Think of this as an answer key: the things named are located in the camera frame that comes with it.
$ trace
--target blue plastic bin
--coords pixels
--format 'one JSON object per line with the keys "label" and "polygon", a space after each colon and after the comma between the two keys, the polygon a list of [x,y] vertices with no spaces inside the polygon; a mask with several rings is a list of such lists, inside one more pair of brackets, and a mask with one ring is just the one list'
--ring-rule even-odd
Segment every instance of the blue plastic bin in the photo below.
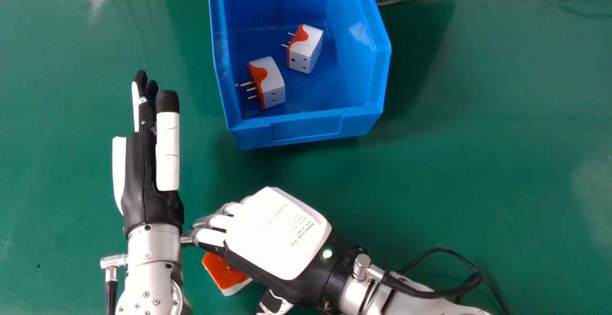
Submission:
{"label": "blue plastic bin", "polygon": [[[374,0],[208,0],[213,54],[229,132],[242,149],[367,134],[383,112],[391,43]],[[307,75],[281,44],[301,23],[325,31]],[[286,102],[247,100],[247,62],[272,56]]]}

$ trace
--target robotic hand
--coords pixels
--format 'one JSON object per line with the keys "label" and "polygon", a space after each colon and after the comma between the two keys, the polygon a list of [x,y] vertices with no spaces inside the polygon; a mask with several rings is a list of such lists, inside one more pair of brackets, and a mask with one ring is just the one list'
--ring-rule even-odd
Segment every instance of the robotic hand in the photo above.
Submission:
{"label": "robotic hand", "polygon": [[[134,134],[113,139],[113,188],[124,217],[128,254],[101,259],[107,315],[185,315],[182,292],[179,98],[158,94],[138,71],[131,83]],[[117,273],[127,266],[125,291],[116,304]]]}
{"label": "robotic hand", "polygon": [[476,288],[435,292],[372,264],[317,211],[278,188],[264,188],[193,223],[182,235],[266,286],[254,315],[282,315],[295,304],[326,315],[487,315],[444,298]]}

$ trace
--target green table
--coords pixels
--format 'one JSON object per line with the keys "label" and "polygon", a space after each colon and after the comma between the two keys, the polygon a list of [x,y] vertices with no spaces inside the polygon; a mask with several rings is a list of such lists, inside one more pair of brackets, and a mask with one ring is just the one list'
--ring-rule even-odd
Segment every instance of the green table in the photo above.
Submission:
{"label": "green table", "polygon": [[[240,151],[225,130],[207,0],[0,0],[0,314],[103,313],[124,252],[111,138],[146,69],[181,96],[190,224],[276,185],[398,269],[442,244],[516,315],[604,314],[612,292],[612,0],[415,0],[382,9],[385,114],[366,137]],[[247,314],[186,250],[196,314]],[[436,256],[434,288],[469,271]],[[498,313],[484,287],[466,298]],[[295,311],[314,314],[314,310]]]}

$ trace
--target green led light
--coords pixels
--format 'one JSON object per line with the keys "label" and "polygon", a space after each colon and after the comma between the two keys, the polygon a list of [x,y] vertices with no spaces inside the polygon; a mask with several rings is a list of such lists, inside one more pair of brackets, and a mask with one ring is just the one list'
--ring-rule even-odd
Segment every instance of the green led light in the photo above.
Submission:
{"label": "green led light", "polygon": [[334,255],[334,252],[332,252],[332,250],[330,250],[329,248],[326,248],[325,250],[323,250],[323,258],[324,259],[329,259],[332,258],[332,255]]}

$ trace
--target black fingertip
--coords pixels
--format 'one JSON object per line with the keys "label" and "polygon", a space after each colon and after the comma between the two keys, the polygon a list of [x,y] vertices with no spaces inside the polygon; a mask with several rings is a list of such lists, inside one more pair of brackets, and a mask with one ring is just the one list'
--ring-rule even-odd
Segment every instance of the black fingertip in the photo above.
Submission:
{"label": "black fingertip", "polygon": [[138,84],[140,89],[144,91],[147,86],[147,73],[144,70],[136,71],[136,76],[134,76],[134,82]]}
{"label": "black fingertip", "polygon": [[155,82],[154,80],[150,80],[147,83],[147,88],[144,90],[144,92],[147,95],[147,98],[155,99],[155,97],[157,96],[157,91],[159,91],[159,87],[157,86],[157,82]]}
{"label": "black fingertip", "polygon": [[179,95],[174,90],[162,90],[157,95],[157,113],[179,113]]}

